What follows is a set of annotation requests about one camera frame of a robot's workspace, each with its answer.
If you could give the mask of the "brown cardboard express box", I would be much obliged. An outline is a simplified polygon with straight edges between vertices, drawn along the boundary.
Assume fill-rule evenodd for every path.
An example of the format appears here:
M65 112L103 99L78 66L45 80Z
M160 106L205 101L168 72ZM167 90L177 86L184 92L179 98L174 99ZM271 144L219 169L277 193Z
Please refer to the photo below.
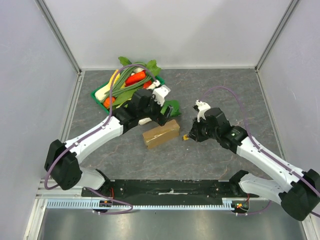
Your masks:
M168 121L163 126L157 126L142 134L144 144L148 149L153 149L180 135L180 125L176 120Z

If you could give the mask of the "yellow utility knife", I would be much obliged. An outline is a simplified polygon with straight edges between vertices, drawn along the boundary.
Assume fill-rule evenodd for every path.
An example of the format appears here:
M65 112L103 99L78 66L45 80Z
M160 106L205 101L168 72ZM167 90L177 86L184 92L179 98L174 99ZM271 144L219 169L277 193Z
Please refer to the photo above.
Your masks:
M190 138L189 138L189 136L187 135L187 134L185 134L185 135L183 135L182 136L182 140L183 141L187 141L187 140L189 140Z

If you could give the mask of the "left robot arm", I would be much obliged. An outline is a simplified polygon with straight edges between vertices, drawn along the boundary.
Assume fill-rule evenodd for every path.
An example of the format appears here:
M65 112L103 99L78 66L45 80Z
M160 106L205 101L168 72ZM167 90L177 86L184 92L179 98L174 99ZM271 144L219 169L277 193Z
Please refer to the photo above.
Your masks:
M106 196L110 191L109 179L100 170L81 167L80 163L108 141L136 127L142 119L150 118L163 126L173 110L169 106L161 112L169 93L166 85L154 90L139 89L90 130L66 142L53 141L44 164L46 177L52 177L62 190L81 186L91 188L99 197Z

